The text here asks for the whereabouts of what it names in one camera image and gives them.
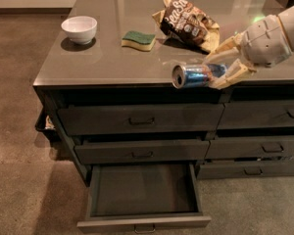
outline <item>blue can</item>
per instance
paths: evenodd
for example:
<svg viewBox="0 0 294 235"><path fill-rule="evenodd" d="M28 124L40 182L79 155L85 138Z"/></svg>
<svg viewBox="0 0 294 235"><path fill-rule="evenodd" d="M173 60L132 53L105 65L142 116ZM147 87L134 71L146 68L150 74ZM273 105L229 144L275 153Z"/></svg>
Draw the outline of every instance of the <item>blue can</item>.
<svg viewBox="0 0 294 235"><path fill-rule="evenodd" d="M175 88L204 87L210 81L221 77L227 70L226 65L179 65L172 70L172 84Z"/></svg>

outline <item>brown bag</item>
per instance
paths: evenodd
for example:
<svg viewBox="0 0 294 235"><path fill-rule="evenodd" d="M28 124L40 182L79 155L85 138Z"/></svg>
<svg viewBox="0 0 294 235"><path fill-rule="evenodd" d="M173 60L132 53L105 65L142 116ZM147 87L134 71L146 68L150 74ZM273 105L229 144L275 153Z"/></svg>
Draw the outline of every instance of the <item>brown bag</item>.
<svg viewBox="0 0 294 235"><path fill-rule="evenodd" d="M177 36L189 46L212 52L219 46L219 25L186 0L163 0L166 9L152 17L165 35Z"/></svg>

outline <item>white bowl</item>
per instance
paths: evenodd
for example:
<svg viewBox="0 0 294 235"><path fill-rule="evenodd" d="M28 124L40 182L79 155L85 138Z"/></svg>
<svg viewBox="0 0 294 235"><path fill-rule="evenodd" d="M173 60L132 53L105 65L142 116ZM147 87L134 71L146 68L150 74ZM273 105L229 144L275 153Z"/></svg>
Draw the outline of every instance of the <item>white bowl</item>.
<svg viewBox="0 0 294 235"><path fill-rule="evenodd" d="M96 35L97 21L87 16L78 16L65 20L61 28L72 42L87 44Z"/></svg>

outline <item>green light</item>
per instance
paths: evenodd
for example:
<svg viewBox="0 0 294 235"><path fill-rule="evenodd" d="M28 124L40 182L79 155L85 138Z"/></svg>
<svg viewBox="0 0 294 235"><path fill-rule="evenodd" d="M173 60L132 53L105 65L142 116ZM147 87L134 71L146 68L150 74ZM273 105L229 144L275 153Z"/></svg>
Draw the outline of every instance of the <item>green light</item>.
<svg viewBox="0 0 294 235"><path fill-rule="evenodd" d="M265 17L265 16L257 16L257 17L255 17L255 18L253 19L253 23L255 23L255 22L257 22L257 21L263 19L264 17Z"/></svg>

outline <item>floor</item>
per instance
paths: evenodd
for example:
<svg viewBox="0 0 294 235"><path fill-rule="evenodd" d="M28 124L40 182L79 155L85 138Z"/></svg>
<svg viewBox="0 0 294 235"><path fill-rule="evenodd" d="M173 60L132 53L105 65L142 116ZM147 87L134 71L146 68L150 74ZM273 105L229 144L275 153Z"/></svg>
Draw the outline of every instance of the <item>floor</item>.
<svg viewBox="0 0 294 235"><path fill-rule="evenodd" d="M61 145L34 126L41 105L31 84L65 16L0 15L0 235L81 234L87 188ZM294 177L198 182L204 229L159 235L294 234ZM107 235L129 235L109 233Z"/></svg>

